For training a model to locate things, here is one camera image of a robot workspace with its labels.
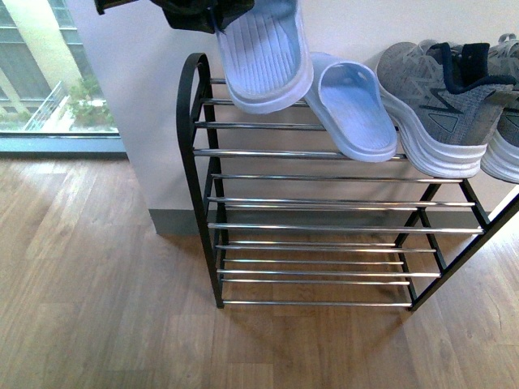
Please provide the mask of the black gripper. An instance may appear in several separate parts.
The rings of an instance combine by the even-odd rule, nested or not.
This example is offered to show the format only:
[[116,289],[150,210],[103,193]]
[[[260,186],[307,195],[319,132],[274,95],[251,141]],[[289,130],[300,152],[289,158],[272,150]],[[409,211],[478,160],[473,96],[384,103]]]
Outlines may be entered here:
[[254,1],[209,0],[153,0],[152,3],[162,9],[172,29],[204,33],[224,31],[255,5]]

